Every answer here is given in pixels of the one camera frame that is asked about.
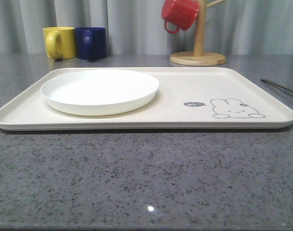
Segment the white round plate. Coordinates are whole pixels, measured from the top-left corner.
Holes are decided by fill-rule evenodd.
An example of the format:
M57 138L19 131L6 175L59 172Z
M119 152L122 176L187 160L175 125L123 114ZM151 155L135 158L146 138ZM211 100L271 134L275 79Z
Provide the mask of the white round plate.
M129 112L148 104L159 81L131 70L98 69L67 73L41 86L52 108L73 115L107 116Z

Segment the yellow mug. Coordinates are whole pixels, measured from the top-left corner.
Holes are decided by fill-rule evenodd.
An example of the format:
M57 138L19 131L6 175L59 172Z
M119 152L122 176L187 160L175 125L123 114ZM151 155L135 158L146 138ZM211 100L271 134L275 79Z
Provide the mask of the yellow mug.
M46 55L49 59L76 57L74 27L43 28Z

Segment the wooden mug tree stand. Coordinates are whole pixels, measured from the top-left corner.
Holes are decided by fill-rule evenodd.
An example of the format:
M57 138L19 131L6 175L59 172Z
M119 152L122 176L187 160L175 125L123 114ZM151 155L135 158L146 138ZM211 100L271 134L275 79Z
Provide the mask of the wooden mug tree stand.
M223 2L223 0L214 0L211 3L207 3L206 0L198 1L200 9L196 20L193 51L174 53L170 55L169 60L171 62L189 66L214 66L226 62L226 57L224 55L204 51L206 10L221 2Z

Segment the red mug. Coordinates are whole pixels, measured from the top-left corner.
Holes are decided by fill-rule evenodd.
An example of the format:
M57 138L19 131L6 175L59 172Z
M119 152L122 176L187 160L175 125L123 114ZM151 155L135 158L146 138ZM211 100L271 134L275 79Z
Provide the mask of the red mug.
M161 11L164 28L170 34L186 31L195 22L199 3L194 0L166 0Z

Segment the dark blue mug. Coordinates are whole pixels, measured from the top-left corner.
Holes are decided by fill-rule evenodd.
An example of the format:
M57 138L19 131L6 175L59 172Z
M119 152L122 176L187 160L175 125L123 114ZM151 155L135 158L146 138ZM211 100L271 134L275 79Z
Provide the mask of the dark blue mug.
M74 35L77 58L96 60L107 57L107 39L104 27L76 27Z

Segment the silver metal chopstick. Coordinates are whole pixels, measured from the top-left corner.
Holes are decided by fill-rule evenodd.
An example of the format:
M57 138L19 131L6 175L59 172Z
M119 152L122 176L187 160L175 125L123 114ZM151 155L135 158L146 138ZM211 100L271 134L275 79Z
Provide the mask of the silver metal chopstick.
M267 84L270 84L270 85L276 86L276 87L278 87L278 88L281 88L281 89L284 89L284 90L286 90L286 91L288 91L288 92L293 93L293 89L290 88L290 87L287 87L287 86L281 85L281 84L279 84L279 83L277 83L277 82L274 82L274 81L271 81L271 80L268 80L268 79L265 79L265 78L261 78L260 80L261 80L262 82L264 82L264 83L267 83Z
M263 83L268 89L269 89L269 91L270 92L272 92L272 93L275 93L275 94L277 94L277 95L279 95L279 96L289 96L289 97L291 97L291 98L293 98L293 93L291 93L291 92L288 92L288 91L286 91L286 90L284 90L284 89L281 89L281 88L278 88L278 87L276 87L276 86L273 86L273 85L270 85L270 84L267 84L267 83Z

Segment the beige rabbit serving tray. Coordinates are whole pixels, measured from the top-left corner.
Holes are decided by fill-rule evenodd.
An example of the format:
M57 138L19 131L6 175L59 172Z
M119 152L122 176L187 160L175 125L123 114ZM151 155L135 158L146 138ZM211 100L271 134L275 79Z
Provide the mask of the beige rabbit serving tray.
M40 93L50 79L82 68L62 68L0 108L4 130L275 129L293 123L293 110L238 72L221 67L137 67L155 77L159 90L146 106L107 116L71 115L53 109Z

